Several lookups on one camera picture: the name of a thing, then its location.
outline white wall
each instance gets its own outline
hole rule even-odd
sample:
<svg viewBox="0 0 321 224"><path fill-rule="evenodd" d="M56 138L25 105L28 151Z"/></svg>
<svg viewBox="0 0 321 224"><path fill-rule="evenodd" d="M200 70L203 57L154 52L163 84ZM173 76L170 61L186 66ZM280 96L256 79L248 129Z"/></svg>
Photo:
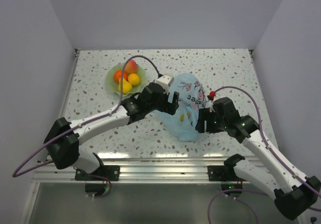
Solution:
<svg viewBox="0 0 321 224"><path fill-rule="evenodd" d="M250 48L281 0L50 0L75 48Z"/></svg>
<svg viewBox="0 0 321 224"><path fill-rule="evenodd" d="M319 179L320 53L321 0L283 0L254 58L279 147L298 168ZM320 199L316 206L321 207Z"/></svg>
<svg viewBox="0 0 321 224"><path fill-rule="evenodd" d="M31 179L12 172L57 117L73 48L49 0L0 0L0 16L0 223L12 224Z"/></svg>

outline blue bag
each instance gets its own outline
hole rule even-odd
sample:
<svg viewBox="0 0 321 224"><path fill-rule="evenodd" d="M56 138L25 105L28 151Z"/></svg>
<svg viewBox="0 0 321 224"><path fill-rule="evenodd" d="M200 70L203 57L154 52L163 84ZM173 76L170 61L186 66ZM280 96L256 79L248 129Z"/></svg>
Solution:
<svg viewBox="0 0 321 224"><path fill-rule="evenodd" d="M205 108L207 100L202 84L191 73L175 77L170 87L169 102L173 93L178 92L179 108L172 116L157 111L158 117L164 122L167 130L181 141L196 141L201 134L195 130L199 109Z"/></svg>

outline bowl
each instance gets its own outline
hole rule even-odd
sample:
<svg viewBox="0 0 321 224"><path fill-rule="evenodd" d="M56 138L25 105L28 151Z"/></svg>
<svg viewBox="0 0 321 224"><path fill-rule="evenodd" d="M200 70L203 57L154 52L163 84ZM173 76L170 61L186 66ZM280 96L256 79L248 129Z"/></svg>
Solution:
<svg viewBox="0 0 321 224"><path fill-rule="evenodd" d="M117 70L122 70L123 67L124 63L118 63L116 66L110 68L107 72L105 82L107 84L107 89L109 92L117 93L118 95L120 95L120 92L118 91L118 83L114 80L114 74ZM141 92L141 90L147 85L145 70L138 66L136 74L140 77L140 85L133 86L132 90L128 94L123 94L123 96L130 96L134 93Z"/></svg>

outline terrazzo surface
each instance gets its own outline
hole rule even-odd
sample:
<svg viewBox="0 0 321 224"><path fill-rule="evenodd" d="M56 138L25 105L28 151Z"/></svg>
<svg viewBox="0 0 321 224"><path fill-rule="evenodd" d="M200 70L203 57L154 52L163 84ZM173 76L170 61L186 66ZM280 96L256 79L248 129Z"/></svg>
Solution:
<svg viewBox="0 0 321 224"><path fill-rule="evenodd" d="M109 109L119 96L109 93L105 84L108 70L133 55L151 59L161 73L174 77L193 73L205 94L221 86L232 85L248 91L257 101L267 137L276 145L266 106L247 49L180 49L180 50L106 50L80 51L65 109L67 120L77 120ZM148 82L157 78L153 67L137 58L146 70ZM234 101L241 115L257 120L253 103L237 90L223 90L221 96ZM203 134L196 142L182 142L172 136L155 113L129 126L109 130L87 141L80 148L95 152L100 158L217 157L253 154L226 133Z"/></svg>

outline robotic arm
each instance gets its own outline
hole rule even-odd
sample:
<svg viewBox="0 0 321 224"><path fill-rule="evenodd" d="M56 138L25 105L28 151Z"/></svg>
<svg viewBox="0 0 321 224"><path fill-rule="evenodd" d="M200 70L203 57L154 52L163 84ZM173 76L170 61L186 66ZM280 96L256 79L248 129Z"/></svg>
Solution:
<svg viewBox="0 0 321 224"><path fill-rule="evenodd" d="M67 130L73 130L47 146L56 167L64 169L73 166L86 173L105 177L106 170L100 158L95 153L79 150L79 146L107 130L142 120L154 110L174 115L179 106L179 94L175 92L172 102L168 102L172 81L172 76L163 75L145 87L137 98L127 98L118 106L95 116L71 122L65 118L56 120L45 142ZM298 170L268 139L266 145L259 124L251 116L241 117L231 99L220 98L210 108L200 109L196 130L200 133L227 132L253 152L269 171L262 172L243 156L234 155L224 162L223 172L219 173L221 181L241 178L251 182L274 199L279 211L291 220L316 202L316 192L320 191L321 182L315 176L308 178Z"/></svg>

